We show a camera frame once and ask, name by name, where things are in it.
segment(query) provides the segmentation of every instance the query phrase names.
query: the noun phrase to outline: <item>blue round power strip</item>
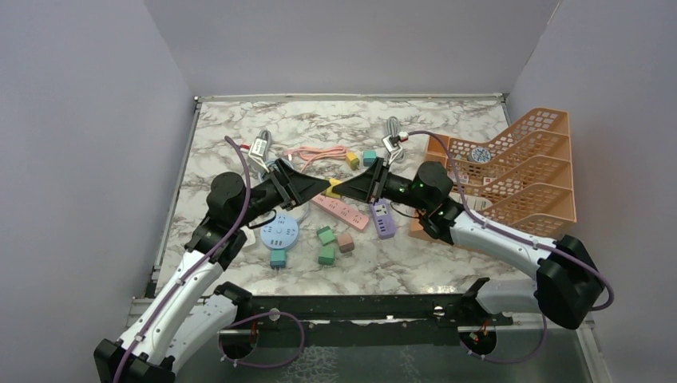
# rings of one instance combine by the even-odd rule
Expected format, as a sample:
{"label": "blue round power strip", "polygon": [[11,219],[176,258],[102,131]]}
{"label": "blue round power strip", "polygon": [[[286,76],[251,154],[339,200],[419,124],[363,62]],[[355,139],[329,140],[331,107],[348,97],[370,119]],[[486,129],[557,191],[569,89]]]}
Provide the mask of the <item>blue round power strip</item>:
{"label": "blue round power strip", "polygon": [[278,214],[275,221],[261,227],[260,235],[270,250],[288,250],[299,240],[299,224],[289,215]]}

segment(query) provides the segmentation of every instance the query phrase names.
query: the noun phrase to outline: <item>yellow cube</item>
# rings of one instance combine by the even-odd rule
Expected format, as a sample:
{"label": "yellow cube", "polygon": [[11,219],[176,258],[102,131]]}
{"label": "yellow cube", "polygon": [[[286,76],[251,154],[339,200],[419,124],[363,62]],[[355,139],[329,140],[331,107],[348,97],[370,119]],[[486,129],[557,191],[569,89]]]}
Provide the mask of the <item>yellow cube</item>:
{"label": "yellow cube", "polygon": [[346,163],[353,170],[358,170],[359,168],[359,158],[353,152],[348,152],[346,154]]}
{"label": "yellow cube", "polygon": [[341,198],[340,194],[336,194],[331,190],[331,189],[334,188],[334,186],[340,184],[341,181],[334,179],[334,178],[330,178],[330,179],[328,179],[328,181],[331,184],[331,186],[328,187],[325,191],[323,191],[322,194],[326,195],[327,197],[331,197],[331,198]]}

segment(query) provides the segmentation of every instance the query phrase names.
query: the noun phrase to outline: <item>marble tabletop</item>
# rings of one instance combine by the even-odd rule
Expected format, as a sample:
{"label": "marble tabletop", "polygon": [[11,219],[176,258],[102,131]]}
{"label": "marble tabletop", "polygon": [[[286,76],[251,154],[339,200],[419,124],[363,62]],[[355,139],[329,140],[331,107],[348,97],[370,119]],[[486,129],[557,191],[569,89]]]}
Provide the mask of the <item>marble tabletop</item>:
{"label": "marble tabletop", "polygon": [[[207,211],[205,198],[214,176],[233,171],[243,174],[240,161],[223,137],[251,143],[261,129],[273,138],[271,156],[302,145],[319,148],[341,144],[360,153],[381,146],[385,122],[397,117],[406,131],[427,129],[467,140],[486,141],[507,128],[501,103],[477,100],[421,99],[409,101],[222,101],[202,104],[190,149],[176,211],[164,251],[157,290],[169,280],[184,253],[183,245]],[[427,138],[412,137],[406,157],[391,171],[412,177],[422,162]],[[305,161],[295,157],[298,169]],[[320,160],[307,174],[347,180],[351,171],[342,160]],[[252,173],[252,181],[258,183]],[[364,203],[344,199],[371,217]],[[288,214],[298,217],[303,207]],[[398,231],[394,238],[379,240],[370,222],[358,232],[311,205],[300,224],[301,235],[287,252],[287,268],[272,270],[270,251],[257,241],[244,249],[217,283],[231,281],[254,294],[416,294],[453,293],[467,288],[476,278],[523,278],[501,261],[470,251],[409,237],[410,219],[394,213]],[[335,265],[317,263],[321,247],[315,231],[329,226],[336,234],[350,232],[355,249],[337,253]]]}

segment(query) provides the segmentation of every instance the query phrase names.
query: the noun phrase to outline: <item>teal cube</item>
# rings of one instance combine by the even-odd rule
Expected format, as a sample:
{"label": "teal cube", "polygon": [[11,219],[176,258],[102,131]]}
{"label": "teal cube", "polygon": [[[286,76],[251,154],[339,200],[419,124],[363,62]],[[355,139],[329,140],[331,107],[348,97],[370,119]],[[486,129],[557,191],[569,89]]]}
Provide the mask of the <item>teal cube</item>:
{"label": "teal cube", "polygon": [[374,162],[376,162],[376,151],[365,150],[362,153],[362,163],[364,166],[371,166]]}
{"label": "teal cube", "polygon": [[334,232],[328,226],[325,226],[317,230],[317,234],[319,242],[321,242],[322,245],[327,245],[328,243],[332,243],[336,240]]}
{"label": "teal cube", "polygon": [[287,252],[285,250],[271,251],[271,268],[283,269],[287,267]]}
{"label": "teal cube", "polygon": [[319,251],[318,263],[324,266],[334,266],[334,247],[322,246]]}

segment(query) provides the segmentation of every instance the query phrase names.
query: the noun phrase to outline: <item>pink power strip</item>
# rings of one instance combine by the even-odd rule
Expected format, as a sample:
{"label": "pink power strip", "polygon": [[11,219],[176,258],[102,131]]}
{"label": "pink power strip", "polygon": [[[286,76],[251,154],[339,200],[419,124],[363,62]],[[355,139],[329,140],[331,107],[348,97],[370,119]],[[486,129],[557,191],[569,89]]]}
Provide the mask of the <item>pink power strip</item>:
{"label": "pink power strip", "polygon": [[366,215],[340,199],[316,195],[311,201],[324,211],[335,215],[336,218],[341,219],[360,231],[364,230],[369,223],[369,218]]}

